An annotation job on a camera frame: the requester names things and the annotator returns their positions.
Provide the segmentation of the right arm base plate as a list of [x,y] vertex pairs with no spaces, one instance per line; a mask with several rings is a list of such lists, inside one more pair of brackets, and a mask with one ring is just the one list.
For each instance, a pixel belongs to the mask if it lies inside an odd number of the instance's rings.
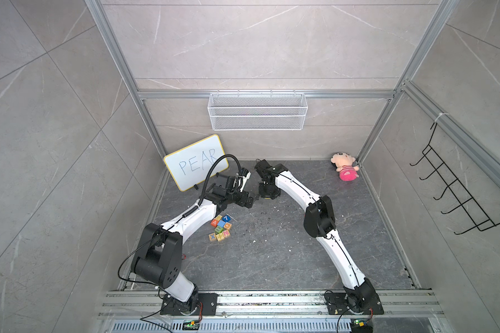
[[324,302],[327,312],[330,315],[340,315],[350,313],[355,315],[383,315],[384,309],[378,295],[375,295],[370,301],[363,305],[350,305],[347,300],[347,294],[343,292],[324,292]]

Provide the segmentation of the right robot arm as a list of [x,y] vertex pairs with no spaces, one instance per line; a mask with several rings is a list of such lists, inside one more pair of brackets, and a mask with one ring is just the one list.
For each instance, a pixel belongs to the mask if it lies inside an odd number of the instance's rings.
[[275,199],[286,193],[305,210],[304,230],[322,245],[333,262],[342,280],[350,312],[382,314],[379,295],[340,238],[331,199],[308,189],[282,164],[272,166],[266,160],[257,160],[255,171],[261,177],[258,188],[261,197]]

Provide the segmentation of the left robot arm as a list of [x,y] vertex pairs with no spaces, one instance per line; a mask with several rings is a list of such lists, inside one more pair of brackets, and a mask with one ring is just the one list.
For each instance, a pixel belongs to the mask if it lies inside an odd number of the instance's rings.
[[161,225],[146,226],[133,254],[131,271],[181,303],[193,301],[197,287],[181,272],[183,244],[228,205],[251,208],[254,198],[244,190],[249,179],[249,174],[227,176],[224,185],[212,185],[180,216]]

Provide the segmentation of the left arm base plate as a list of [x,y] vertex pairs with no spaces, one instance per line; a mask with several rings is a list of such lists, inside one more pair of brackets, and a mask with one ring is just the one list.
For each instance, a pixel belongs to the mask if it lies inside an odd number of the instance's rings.
[[173,316],[214,316],[218,306],[218,295],[211,293],[197,293],[191,295],[186,302],[178,301],[167,294],[162,299],[162,315]]

